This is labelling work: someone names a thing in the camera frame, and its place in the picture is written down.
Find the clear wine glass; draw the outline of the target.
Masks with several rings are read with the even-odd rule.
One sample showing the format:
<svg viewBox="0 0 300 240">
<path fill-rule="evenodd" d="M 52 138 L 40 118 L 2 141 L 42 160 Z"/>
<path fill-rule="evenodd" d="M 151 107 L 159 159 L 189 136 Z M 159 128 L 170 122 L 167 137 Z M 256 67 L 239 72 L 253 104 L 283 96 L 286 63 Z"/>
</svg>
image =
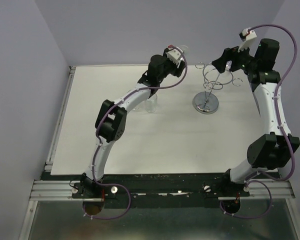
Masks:
<svg viewBox="0 0 300 240">
<path fill-rule="evenodd" d="M 187 56 L 187 54 L 189 53 L 189 48 L 186 45 L 179 45 L 177 46 L 177 48 L 182 51 L 182 54 L 184 56 Z"/>
<path fill-rule="evenodd" d="M 133 108 L 133 111 L 139 111 L 141 109 L 141 104 L 138 104 L 136 107 Z"/>
<path fill-rule="evenodd" d="M 231 67 L 232 67 L 232 61 L 229 60 L 229 61 L 226 62 L 224 72 L 225 72 L 225 73 L 230 73 L 230 72 L 231 72 Z"/>
<path fill-rule="evenodd" d="M 144 101 L 144 107 L 146 112 L 154 113 L 157 109 L 157 99 L 158 96 L 156 94 L 152 95 L 150 98 Z"/>
</svg>

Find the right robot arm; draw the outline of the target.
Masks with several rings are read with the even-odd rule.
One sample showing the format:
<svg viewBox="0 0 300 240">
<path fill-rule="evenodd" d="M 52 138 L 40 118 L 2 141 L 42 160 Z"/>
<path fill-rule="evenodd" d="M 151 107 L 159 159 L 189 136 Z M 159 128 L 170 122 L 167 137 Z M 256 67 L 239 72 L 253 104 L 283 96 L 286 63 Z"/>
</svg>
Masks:
<svg viewBox="0 0 300 240">
<path fill-rule="evenodd" d="M 300 146 L 300 139 L 287 126 L 281 102 L 281 76 L 273 69 L 279 50 L 277 40 L 263 38 L 254 56 L 248 48 L 235 46 L 225 48 L 221 57 L 212 61 L 219 73 L 224 73 L 227 62 L 231 62 L 231 72 L 242 70 L 246 74 L 263 123 L 263 135 L 249 145 L 246 159 L 229 169 L 226 180 L 220 183 L 220 191 L 226 196 L 233 195 L 238 184 L 258 174 L 285 167 Z"/>
</svg>

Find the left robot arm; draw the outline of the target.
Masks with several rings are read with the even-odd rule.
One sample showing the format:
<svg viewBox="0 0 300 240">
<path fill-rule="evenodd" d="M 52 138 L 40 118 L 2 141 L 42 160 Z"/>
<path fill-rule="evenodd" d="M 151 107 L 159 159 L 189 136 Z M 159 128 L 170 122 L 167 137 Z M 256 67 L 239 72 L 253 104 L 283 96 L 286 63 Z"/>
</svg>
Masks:
<svg viewBox="0 0 300 240">
<path fill-rule="evenodd" d="M 126 128 L 127 115 L 141 102 L 152 97 L 159 89 L 177 86 L 188 71 L 183 53 L 156 54 L 150 58 L 147 70 L 135 87 L 115 101 L 105 100 L 95 122 L 96 150 L 87 170 L 81 175 L 83 191 L 91 198 L 100 194 L 101 188 L 117 187 L 129 190 L 119 183 L 101 183 L 110 151 Z"/>
</svg>

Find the chrome wine glass rack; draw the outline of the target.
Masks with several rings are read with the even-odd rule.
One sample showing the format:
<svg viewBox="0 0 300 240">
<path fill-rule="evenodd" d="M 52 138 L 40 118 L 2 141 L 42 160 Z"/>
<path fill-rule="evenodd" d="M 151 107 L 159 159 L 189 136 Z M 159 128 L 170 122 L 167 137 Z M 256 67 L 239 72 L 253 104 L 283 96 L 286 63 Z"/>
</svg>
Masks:
<svg viewBox="0 0 300 240">
<path fill-rule="evenodd" d="M 243 80 L 234 77 L 232 72 L 219 73 L 211 62 L 199 62 L 194 66 L 197 70 L 202 70 L 204 90 L 194 96 L 192 106 L 201 114 L 211 115 L 219 108 L 219 100 L 213 91 L 221 91 L 224 86 L 229 84 L 240 87 Z"/>
</svg>

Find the aluminium frame profile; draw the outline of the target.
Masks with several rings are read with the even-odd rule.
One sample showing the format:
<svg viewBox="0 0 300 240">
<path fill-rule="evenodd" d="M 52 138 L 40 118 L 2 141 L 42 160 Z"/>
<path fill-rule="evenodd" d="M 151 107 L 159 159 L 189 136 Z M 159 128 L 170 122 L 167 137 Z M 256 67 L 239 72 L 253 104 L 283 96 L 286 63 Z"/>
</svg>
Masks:
<svg viewBox="0 0 300 240">
<path fill-rule="evenodd" d="M 104 95 L 106 65 L 77 66 L 71 72 L 40 180 L 32 185 L 22 240 L 95 240 L 97 221 L 84 216 L 72 184 L 96 147 L 95 121 Z"/>
</svg>

